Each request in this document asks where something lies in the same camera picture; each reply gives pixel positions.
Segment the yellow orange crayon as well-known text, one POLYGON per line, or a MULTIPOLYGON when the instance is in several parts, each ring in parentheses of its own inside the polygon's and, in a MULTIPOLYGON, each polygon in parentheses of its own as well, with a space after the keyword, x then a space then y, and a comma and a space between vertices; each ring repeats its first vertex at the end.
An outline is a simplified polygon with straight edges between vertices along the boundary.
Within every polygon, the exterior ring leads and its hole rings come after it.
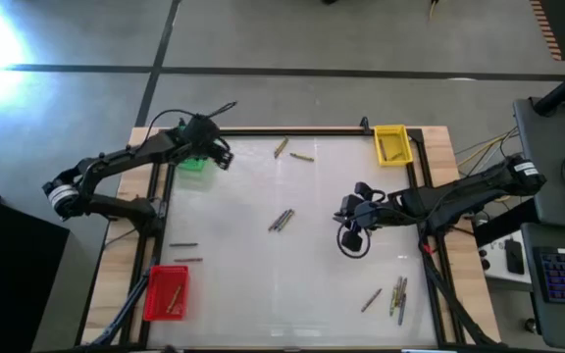
POLYGON ((179 299, 180 293, 182 291, 182 284, 179 284, 176 288, 176 290, 174 291, 174 294, 171 298, 171 301, 169 303, 169 305, 166 308, 166 313, 167 314, 171 314, 174 310, 174 307, 176 306, 176 302, 179 299))

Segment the green plastic basket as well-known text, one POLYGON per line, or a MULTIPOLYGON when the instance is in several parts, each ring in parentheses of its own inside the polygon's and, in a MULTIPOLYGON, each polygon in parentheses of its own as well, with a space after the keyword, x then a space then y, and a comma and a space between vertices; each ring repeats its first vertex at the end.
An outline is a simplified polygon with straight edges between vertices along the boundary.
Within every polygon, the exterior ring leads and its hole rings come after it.
POLYGON ((179 170, 188 172, 202 172, 207 165, 208 158, 204 156, 196 156, 183 160, 178 164, 179 170))

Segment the black handheld device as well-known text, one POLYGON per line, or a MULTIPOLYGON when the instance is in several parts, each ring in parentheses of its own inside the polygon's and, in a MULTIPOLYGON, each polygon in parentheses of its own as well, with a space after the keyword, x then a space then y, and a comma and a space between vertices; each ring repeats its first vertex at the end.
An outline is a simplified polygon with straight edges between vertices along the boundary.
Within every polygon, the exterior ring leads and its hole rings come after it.
POLYGON ((523 260, 522 244, 513 239, 507 239, 504 242, 506 268, 510 274, 523 275, 525 273, 525 265, 523 260))

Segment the red plastic basket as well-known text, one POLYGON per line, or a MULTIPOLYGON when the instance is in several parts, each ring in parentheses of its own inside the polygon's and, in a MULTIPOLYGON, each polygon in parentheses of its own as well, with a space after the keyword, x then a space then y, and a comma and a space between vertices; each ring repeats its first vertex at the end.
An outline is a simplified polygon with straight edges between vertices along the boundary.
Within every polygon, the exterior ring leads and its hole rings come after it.
POLYGON ((189 295, 188 266, 154 266, 151 268, 146 290, 143 320, 182 321, 186 316, 189 295), (177 286, 182 284, 182 291, 171 314, 166 313, 177 286))

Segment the black cabinet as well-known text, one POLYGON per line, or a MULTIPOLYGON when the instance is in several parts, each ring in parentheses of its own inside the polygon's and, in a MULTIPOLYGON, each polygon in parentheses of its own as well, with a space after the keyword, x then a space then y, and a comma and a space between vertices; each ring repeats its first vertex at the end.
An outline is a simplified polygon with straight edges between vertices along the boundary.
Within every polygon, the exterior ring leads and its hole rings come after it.
POLYGON ((29 353, 70 231, 0 196, 0 353, 29 353))

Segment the light wooden table board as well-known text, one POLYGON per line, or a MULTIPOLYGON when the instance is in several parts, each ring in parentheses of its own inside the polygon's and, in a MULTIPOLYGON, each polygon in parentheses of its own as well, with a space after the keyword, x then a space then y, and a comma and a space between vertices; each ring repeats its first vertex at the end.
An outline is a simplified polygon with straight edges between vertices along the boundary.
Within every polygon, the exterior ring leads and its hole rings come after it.
MULTIPOLYGON (((457 178, 457 164, 448 130, 445 126, 413 126, 416 142, 413 149, 423 157, 414 159, 415 176, 418 180, 434 185, 448 183, 457 178)), ((121 176, 118 196, 131 199, 144 193, 163 195, 168 190, 168 168, 139 167, 121 176)), ((474 321, 492 339, 500 339, 497 321, 488 294, 488 285, 480 268, 476 241, 469 232, 472 227, 465 221, 458 230, 451 230, 444 238, 442 247, 434 255, 434 261, 442 266, 445 276, 452 276, 452 284, 458 299, 474 321)), ((146 267, 151 258, 153 239, 122 240, 115 249, 104 249, 95 272, 89 295, 89 306, 82 320, 81 341, 89 341, 100 332, 124 305, 129 288, 138 280, 138 265, 146 267)))

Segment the white control box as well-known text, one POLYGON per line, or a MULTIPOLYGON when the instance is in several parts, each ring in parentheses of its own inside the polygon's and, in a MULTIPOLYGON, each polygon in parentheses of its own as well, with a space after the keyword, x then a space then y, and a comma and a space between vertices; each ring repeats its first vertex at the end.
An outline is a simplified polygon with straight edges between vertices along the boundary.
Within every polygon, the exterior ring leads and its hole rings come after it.
POLYGON ((527 265, 526 252, 524 248, 524 241, 522 232, 520 230, 514 231, 510 234, 504 235, 490 244, 481 246, 479 248, 484 273, 487 278, 507 280, 521 284, 532 284, 529 267, 527 265), (513 239, 522 244, 523 247, 523 260, 525 265, 525 273, 523 275, 510 274, 506 268, 504 242, 507 239, 513 239))

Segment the black support strut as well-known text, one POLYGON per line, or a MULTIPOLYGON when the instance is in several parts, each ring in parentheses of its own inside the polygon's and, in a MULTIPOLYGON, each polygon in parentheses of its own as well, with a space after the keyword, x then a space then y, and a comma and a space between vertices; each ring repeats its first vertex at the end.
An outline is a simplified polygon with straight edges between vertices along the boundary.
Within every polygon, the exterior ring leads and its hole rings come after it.
POLYGON ((130 343, 128 335, 130 334, 134 308, 148 286, 150 272, 151 270, 148 269, 141 275, 134 288, 128 293, 123 306, 117 312, 115 318, 104 328, 102 333, 90 343, 91 346, 111 346, 117 334, 120 335, 120 338, 123 339, 125 343, 130 343))
POLYGON ((456 297, 455 292, 450 288, 447 282, 442 278, 437 270, 432 257, 432 249, 428 244, 428 240, 422 237, 419 241, 419 249, 422 252, 423 264, 427 278, 432 282, 433 286, 438 290, 448 304, 448 308, 456 317, 456 322, 461 324, 463 328, 470 334, 475 345, 497 345, 497 342, 487 336, 481 327, 474 322, 461 302, 456 297))

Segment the dark grey desk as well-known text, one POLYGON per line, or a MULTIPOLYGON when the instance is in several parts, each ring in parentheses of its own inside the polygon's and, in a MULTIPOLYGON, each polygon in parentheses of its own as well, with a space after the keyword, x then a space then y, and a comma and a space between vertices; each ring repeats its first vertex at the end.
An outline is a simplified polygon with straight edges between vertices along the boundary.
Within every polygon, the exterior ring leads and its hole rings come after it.
POLYGON ((565 106, 541 116, 531 102, 520 100, 515 102, 514 112, 525 157, 546 177, 546 184, 531 201, 534 220, 521 226, 534 288, 536 322, 547 345, 565 348, 565 304, 544 301, 534 258, 535 247, 565 248, 565 183, 561 175, 565 159, 565 106))

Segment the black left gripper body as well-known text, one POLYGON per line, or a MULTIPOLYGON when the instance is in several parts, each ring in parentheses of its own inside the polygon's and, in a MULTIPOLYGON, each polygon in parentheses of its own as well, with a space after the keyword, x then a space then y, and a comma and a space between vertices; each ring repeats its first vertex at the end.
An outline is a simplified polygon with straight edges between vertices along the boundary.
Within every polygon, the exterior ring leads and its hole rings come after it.
POLYGON ((200 136, 198 139, 198 156, 213 159, 214 143, 220 143, 218 137, 209 135, 200 136))

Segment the black aluminium table frame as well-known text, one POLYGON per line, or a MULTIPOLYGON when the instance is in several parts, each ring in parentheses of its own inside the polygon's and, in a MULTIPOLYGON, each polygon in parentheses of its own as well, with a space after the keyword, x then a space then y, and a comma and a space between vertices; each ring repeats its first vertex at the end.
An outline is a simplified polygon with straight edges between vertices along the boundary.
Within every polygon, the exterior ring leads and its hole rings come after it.
MULTIPOLYGON (((414 170, 411 177, 426 185, 441 186, 458 179, 458 168, 453 146, 445 126, 410 126, 409 136, 414 139, 414 170)), ((246 126, 223 127, 221 136, 364 136, 360 126, 246 126)), ((138 167, 122 174, 117 196, 130 200, 135 196, 161 196, 168 190, 165 167, 138 167)), ((448 304, 435 288, 431 292, 432 308, 437 310, 434 324, 441 331, 438 340, 453 343, 465 338, 464 329, 451 314, 448 304)))

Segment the yellow plastic basket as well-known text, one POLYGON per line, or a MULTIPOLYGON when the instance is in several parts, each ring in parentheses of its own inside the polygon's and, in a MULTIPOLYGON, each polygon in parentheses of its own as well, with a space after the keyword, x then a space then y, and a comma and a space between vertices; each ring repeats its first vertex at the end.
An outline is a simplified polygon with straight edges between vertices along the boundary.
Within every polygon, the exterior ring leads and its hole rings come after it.
POLYGON ((377 158, 381 167, 404 167, 413 162, 409 136, 405 125, 374 126, 374 141, 377 158), (403 153, 406 159, 389 161, 397 153, 403 153))

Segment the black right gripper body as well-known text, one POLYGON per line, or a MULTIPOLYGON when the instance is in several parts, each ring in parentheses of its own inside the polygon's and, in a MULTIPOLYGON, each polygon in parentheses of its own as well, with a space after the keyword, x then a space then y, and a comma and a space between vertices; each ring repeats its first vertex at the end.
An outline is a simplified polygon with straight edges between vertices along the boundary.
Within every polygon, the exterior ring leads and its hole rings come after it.
MULTIPOLYGON (((364 240, 360 232, 365 231, 369 236, 369 230, 377 223, 379 208, 386 199, 384 191, 372 188, 369 184, 359 181, 354 186, 354 195, 362 198, 363 203, 359 204, 354 215, 349 218, 341 217, 341 224, 346 231, 340 236, 340 245, 344 251, 360 252, 364 240)), ((367 250, 370 248, 370 238, 367 238, 367 250)))

